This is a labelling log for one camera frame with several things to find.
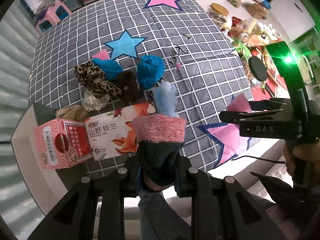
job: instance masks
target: green light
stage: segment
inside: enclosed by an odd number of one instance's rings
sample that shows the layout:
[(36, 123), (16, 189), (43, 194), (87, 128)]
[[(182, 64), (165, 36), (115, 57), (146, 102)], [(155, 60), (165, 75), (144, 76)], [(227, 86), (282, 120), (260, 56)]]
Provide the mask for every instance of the green light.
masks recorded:
[(293, 62), (293, 58), (292, 58), (291, 56), (287, 56), (287, 57), (284, 58), (283, 61), (284, 61), (284, 63), (286, 63), (286, 64), (290, 64), (290, 63)]

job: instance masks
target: white wall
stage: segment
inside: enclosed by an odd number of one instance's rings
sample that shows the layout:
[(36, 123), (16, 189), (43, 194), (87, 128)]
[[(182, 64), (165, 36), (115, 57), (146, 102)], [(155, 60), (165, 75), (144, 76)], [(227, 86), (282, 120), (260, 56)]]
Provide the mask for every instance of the white wall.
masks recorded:
[(300, 0), (272, 0), (270, 4), (270, 12), (285, 29), (290, 41), (294, 41), (315, 25)]

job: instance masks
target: blue fluffy item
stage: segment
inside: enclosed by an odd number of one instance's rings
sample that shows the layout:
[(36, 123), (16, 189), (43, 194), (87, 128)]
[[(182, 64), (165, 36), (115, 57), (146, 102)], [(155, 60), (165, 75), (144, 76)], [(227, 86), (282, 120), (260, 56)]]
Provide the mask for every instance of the blue fluffy item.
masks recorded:
[(164, 73), (163, 59), (157, 56), (146, 55), (137, 65), (137, 78), (143, 89), (151, 88)]
[(267, 9), (271, 9), (271, 5), (270, 5), (270, 3), (267, 1), (267, 0), (264, 0), (263, 2), (262, 2), (262, 5), (265, 7), (265, 8), (267, 8)]
[(106, 80), (116, 80), (118, 74), (123, 72), (122, 67), (118, 62), (110, 59), (101, 60), (99, 58), (92, 59), (93, 64), (102, 69), (106, 74)]
[(157, 114), (179, 117), (175, 112), (178, 91), (174, 84), (162, 81), (158, 87), (152, 88), (152, 93)]

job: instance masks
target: jeans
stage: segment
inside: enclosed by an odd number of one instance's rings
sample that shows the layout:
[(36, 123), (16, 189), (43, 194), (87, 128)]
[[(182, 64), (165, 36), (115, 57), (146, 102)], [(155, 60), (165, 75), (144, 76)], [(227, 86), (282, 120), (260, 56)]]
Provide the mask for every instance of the jeans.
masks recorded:
[[(264, 210), (275, 205), (250, 194)], [(139, 194), (141, 240), (191, 240), (191, 226), (166, 202), (161, 193)]]

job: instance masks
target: jar lid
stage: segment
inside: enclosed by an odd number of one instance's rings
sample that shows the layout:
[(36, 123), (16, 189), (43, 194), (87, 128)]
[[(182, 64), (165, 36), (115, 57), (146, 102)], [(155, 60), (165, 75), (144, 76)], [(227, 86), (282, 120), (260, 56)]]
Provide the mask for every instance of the jar lid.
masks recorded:
[(210, 5), (211, 9), (214, 10), (216, 13), (222, 15), (222, 16), (228, 16), (229, 12), (226, 8), (224, 8), (222, 5), (219, 5), (217, 3), (212, 3)]
[(252, 56), (251, 58), (249, 58), (248, 63), (252, 75), (258, 81), (262, 82), (268, 78), (267, 69), (264, 63), (258, 57)]

